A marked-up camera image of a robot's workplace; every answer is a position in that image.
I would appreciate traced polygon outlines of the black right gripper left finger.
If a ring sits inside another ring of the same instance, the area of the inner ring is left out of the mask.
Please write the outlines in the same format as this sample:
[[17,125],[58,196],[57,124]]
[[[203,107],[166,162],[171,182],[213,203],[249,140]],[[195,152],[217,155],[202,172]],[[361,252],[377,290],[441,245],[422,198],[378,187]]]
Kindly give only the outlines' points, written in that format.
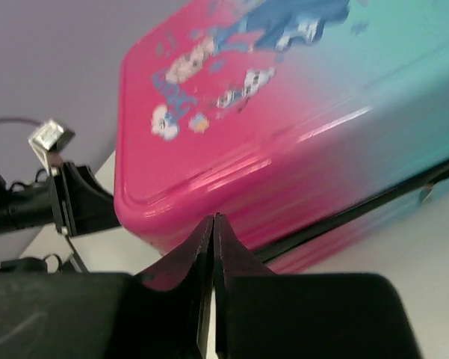
[[0,274],[0,358],[203,358],[214,219],[140,274]]

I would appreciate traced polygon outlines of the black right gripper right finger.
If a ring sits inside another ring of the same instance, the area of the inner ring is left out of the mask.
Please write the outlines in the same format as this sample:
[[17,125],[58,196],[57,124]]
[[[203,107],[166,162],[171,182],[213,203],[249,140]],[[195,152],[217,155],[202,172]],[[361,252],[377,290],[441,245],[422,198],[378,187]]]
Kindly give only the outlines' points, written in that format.
[[219,358],[420,358],[400,296],[374,273],[277,274],[213,228]]

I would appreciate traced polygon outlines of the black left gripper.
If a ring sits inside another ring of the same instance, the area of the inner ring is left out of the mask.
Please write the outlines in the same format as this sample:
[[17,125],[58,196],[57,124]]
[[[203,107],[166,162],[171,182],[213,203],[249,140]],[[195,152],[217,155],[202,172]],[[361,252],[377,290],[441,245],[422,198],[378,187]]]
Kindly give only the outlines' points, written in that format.
[[[64,162],[54,175],[54,223],[64,236],[86,236],[120,226],[114,197],[90,168]],[[51,180],[7,185],[0,175],[0,235],[53,222]]]

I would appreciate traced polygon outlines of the pink and teal kids suitcase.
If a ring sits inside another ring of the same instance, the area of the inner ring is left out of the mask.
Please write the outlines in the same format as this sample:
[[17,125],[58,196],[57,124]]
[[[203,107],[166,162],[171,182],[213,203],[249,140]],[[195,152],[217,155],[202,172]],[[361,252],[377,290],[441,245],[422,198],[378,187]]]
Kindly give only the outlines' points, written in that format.
[[295,272],[449,194],[449,1],[190,1],[123,59],[114,207]]

